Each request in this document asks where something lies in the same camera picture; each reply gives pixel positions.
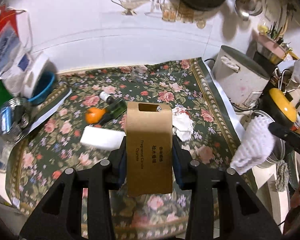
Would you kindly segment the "white box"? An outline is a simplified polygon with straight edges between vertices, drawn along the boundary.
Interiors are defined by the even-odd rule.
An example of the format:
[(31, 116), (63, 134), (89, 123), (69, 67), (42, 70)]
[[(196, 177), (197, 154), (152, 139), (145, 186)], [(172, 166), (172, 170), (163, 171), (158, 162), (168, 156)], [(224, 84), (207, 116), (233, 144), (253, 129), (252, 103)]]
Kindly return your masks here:
[(86, 126), (80, 143), (100, 150), (112, 151), (120, 148), (125, 135), (123, 131)]

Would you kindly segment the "white tissue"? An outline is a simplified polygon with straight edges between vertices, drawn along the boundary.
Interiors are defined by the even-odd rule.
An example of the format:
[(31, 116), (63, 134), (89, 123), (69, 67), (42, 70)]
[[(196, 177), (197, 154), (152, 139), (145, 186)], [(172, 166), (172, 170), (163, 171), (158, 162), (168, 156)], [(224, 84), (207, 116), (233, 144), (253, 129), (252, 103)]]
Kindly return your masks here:
[(185, 107), (172, 109), (172, 131), (182, 142), (191, 140), (193, 134), (193, 121)]

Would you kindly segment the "dark green glass bottle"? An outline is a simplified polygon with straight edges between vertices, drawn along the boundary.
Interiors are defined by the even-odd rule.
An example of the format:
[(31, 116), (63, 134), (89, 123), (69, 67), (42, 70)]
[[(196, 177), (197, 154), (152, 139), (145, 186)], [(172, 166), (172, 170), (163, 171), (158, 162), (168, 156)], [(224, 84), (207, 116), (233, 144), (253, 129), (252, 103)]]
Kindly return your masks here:
[(127, 110), (127, 104), (125, 100), (116, 100), (112, 104), (105, 108), (106, 112), (102, 115), (102, 118), (98, 122), (101, 126), (108, 123), (113, 119), (117, 119), (121, 114)]

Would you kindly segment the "brown cardboard candle box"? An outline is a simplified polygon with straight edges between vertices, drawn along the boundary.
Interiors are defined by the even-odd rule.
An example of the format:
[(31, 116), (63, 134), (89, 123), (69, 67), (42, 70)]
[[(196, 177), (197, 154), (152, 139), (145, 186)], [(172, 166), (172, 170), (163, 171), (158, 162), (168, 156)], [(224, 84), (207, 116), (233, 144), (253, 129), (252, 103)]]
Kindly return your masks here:
[(162, 103), (127, 104), (127, 191), (130, 197), (172, 192), (172, 110)]

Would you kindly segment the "small brown medicine bottle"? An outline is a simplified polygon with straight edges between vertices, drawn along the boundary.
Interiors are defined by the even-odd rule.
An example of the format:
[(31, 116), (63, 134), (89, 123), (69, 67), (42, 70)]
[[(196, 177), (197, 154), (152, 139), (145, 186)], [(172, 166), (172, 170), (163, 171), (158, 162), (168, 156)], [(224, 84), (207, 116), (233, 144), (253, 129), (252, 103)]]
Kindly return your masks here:
[(115, 99), (110, 94), (106, 93), (105, 91), (102, 91), (99, 94), (99, 97), (100, 97), (101, 100), (106, 102), (108, 105), (111, 105), (112, 103), (115, 102)]

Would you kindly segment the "stainless steel basin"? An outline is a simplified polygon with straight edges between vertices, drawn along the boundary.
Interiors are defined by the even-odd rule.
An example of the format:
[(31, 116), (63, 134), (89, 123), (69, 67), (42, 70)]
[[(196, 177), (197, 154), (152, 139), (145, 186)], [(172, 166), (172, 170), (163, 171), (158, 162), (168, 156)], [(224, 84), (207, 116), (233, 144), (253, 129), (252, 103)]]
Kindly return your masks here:
[[(246, 115), (245, 117), (243, 117), (241, 119), (241, 124), (243, 125), (243, 128), (245, 131), (247, 130), (247, 126), (250, 124), (251, 120), (253, 120), (253, 118), (258, 117), (258, 116), (266, 117), (269, 120), (269, 122), (275, 121), (266, 112), (264, 112), (262, 110), (255, 110), (255, 111), (252, 111), (252, 113), (250, 115)], [(274, 137), (274, 138), (275, 138), (274, 148), (273, 148), (271, 154), (267, 157), (267, 159), (263, 163), (258, 165), (259, 168), (271, 167), (271, 165), (275, 165), (279, 161), (284, 159), (285, 151), (286, 151), (285, 142), (278, 137)]]

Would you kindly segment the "grey dish scrubber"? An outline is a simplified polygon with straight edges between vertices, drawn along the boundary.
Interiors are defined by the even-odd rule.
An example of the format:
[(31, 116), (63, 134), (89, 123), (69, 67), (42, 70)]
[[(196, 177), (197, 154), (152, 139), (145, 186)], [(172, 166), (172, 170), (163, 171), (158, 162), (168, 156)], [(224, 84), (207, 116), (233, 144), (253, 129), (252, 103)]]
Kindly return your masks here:
[(285, 191), (289, 182), (289, 169), (288, 165), (284, 160), (280, 160), (276, 164), (276, 175), (275, 188), (277, 192)]

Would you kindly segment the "white rice cooker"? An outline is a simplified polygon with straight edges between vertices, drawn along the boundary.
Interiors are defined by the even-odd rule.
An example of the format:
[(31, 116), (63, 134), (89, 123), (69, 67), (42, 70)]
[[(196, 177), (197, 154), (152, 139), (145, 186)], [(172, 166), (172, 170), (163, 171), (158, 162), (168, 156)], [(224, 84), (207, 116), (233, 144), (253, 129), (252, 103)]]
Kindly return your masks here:
[(226, 45), (220, 47), (212, 73), (230, 102), (241, 109), (253, 108), (270, 80), (258, 63)]

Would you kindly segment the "orange fruit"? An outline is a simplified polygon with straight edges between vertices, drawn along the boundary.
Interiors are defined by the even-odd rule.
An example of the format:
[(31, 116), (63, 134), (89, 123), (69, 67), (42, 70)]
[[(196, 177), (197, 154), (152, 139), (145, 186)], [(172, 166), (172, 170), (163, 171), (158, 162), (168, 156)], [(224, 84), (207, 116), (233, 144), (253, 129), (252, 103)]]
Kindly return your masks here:
[(96, 107), (91, 107), (89, 109), (87, 109), (86, 113), (85, 113), (85, 120), (87, 124), (96, 124), (98, 123), (102, 116), (104, 116), (104, 114), (107, 111), (105, 109), (99, 109)]

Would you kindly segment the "blue plastic bowl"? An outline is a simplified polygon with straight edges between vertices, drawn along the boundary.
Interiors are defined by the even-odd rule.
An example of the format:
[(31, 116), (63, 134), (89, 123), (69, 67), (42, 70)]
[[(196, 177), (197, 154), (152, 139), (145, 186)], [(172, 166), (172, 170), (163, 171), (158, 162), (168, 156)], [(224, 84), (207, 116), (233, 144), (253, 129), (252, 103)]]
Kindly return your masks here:
[(33, 105), (39, 105), (45, 101), (53, 90), (55, 74), (51, 71), (45, 71), (41, 75), (33, 96), (28, 100)]

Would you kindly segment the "hanging ladle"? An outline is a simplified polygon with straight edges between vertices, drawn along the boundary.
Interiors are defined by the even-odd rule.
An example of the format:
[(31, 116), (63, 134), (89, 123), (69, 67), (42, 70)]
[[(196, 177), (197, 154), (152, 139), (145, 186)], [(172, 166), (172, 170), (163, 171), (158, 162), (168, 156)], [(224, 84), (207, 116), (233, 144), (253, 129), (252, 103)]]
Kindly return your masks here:
[(235, 11), (240, 19), (247, 22), (250, 16), (258, 16), (263, 11), (261, 0), (249, 0), (242, 2), (235, 0)]

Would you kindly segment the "white perforated lid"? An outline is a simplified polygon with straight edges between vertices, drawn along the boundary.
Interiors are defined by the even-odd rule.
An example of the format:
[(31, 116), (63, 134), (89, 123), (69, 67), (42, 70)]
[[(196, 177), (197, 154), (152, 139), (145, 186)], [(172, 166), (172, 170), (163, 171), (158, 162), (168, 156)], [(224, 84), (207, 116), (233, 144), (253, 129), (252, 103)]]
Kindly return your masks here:
[(31, 63), (21, 86), (20, 94), (22, 97), (30, 99), (34, 95), (35, 88), (42, 76), (49, 58), (44, 53), (40, 53)]

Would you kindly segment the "clear plastic wrapper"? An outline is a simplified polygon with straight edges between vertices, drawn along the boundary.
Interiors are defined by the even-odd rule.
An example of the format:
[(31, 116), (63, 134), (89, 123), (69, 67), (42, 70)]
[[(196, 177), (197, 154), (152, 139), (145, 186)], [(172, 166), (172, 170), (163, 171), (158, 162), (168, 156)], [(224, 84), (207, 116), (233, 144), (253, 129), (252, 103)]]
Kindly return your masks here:
[(146, 76), (146, 74), (146, 69), (134, 68), (130, 73), (130, 77), (134, 82), (143, 83), (143, 78)]

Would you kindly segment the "plastic bag with blue print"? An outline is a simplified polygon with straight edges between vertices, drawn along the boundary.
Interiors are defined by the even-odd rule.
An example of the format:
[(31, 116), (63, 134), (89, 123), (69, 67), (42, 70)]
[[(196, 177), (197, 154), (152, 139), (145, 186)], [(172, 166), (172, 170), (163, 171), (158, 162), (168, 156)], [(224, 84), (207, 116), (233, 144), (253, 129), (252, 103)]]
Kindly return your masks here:
[(0, 81), (14, 97), (21, 87), (32, 60), (21, 44), (18, 35), (7, 22), (0, 31)]

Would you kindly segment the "red carton with straw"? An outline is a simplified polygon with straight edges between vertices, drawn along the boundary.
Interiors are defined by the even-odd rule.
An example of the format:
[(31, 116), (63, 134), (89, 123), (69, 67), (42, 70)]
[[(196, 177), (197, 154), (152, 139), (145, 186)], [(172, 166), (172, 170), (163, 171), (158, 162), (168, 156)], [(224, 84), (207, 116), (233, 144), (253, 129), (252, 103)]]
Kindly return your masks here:
[(24, 12), (26, 11), (8, 7), (6, 4), (0, 5), (0, 31), (5, 27), (6, 24), (10, 23), (15, 33), (19, 35), (17, 26), (17, 15), (22, 14)]

